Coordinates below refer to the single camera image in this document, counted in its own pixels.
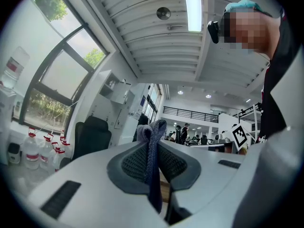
ceiling beam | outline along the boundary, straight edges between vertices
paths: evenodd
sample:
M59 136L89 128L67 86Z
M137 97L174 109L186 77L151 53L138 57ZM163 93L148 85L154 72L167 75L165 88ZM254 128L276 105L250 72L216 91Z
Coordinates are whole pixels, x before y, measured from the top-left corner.
M244 99L251 99L253 101L260 102L261 99L247 92L247 89L241 86L233 85L230 83L219 82L219 81L194 81L194 75L184 75L184 74L172 74L163 73L159 74L149 74L143 75L138 79L139 83L155 83L155 84L168 84L170 86L187 86L195 87L206 90L215 90L217 92L225 92L231 95L240 96Z
M198 67L196 69L195 73L195 80L197 81L200 77L200 74L203 70L209 45L211 42L210 34L207 32L207 25L210 20L214 18L214 0L204 0L204 14L203 14L203 20L204 20L204 27L203 27L203 39L202 39L202 47L200 49L200 55L199 55L199 62Z
M266 69L264 69L259 76L255 78L254 81L250 85L247 86L246 91L248 94L250 94L252 91L254 91L256 88L258 88L261 84L263 84L265 79Z
M110 36L112 37L113 41L121 51L123 57L129 64L131 70L134 72L137 78L141 76L141 72L129 50L127 47L126 43L124 42L124 39L120 35L118 29L116 28L114 22L110 18L107 10L105 7L102 5L100 0L87 0Z

person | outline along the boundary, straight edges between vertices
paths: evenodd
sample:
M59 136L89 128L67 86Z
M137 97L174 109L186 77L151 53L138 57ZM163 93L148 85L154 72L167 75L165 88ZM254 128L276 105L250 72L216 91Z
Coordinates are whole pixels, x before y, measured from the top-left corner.
M185 123L185 126L181 129L181 144L184 145L185 144L185 141L186 141L186 138L187 138L187 135L188 135L188 131L189 131L189 124L188 123Z
M173 132L173 134L171 135L170 141L175 142L176 139L176 134L175 132Z
M262 143L286 127L284 118L270 92L283 77L295 58L301 42L295 37L283 8L280 17L273 18L250 0L229 3L220 25L208 23L214 43L223 38L225 43L240 44L242 49L265 54L270 63L266 68L262 89L261 128L256 142Z

balcony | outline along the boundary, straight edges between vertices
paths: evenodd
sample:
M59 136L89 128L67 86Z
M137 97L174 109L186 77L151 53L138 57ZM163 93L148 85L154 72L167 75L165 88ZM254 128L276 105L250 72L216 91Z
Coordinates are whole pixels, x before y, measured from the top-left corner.
M177 109L177 108L167 107L167 106L164 106L163 113L175 115L175 116L187 117L187 118L206 121L206 122L219 123L219 118L218 118L219 116L208 114L208 113L193 112L193 111Z

fluorescent light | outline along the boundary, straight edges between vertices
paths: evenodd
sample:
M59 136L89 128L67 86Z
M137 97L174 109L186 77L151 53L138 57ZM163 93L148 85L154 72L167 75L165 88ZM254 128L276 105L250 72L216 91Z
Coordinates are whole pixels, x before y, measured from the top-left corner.
M201 31L201 0L186 0L188 31Z

window frame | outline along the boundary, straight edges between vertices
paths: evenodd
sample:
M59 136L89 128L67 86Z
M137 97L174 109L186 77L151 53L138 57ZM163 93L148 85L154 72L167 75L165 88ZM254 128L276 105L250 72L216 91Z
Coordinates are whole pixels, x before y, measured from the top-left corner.
M68 0L62 0L66 6L70 9L70 11L72 12L72 14L75 16L75 18L79 21L79 23L81 24L80 27L76 28L74 31L72 31L70 34L68 34L66 37L64 37L51 51L50 53L46 56L46 58L42 61L42 63L40 64L39 68L37 69L37 71L35 72L28 88L26 91L26 94L24 96L23 102L22 102L22 106L21 106L21 110L20 110L20 115L19 115L19 124L21 125L26 125L29 127L34 127L37 128L36 126L29 124L27 122L25 122L25 115L27 112L27 108L29 105L29 99L30 99L30 95L33 89L38 90L39 92L43 93L44 95L52 98L53 100L56 100L66 106L71 106L70 107L70 113L66 119L66 125L65 125L65 134L67 132L67 129L69 127L69 123L70 120L72 118L75 106L76 106L76 102L79 100L85 86L87 85L87 83L89 82L89 80L91 79L91 77L93 76L94 72L99 68L101 62L109 55L109 52L104 48L104 46L101 44L101 42L97 39L97 37L93 34L93 32L91 31L91 29L89 28L88 23L86 23L78 14L78 12L74 9L74 7L71 5L71 3ZM85 30L89 36L92 38L92 40L99 46L99 48L102 50L102 52L104 53L104 57L103 59L98 63L98 65L93 68L92 66L90 66L69 44L68 41L75 36L78 32ZM79 86L76 88L73 96L71 99L61 95L60 93L58 93L57 91L47 87L46 85L42 84L40 82L40 79L42 79L44 77L44 75L46 74L46 72L48 71L48 69L52 66L52 63L54 62L54 60L57 58L57 56L61 53L61 51L65 51L73 60L75 60L82 68L84 68L88 73L87 75L84 77L84 79L82 80L82 82L79 84ZM48 129L41 129L44 132L50 133L51 131Z

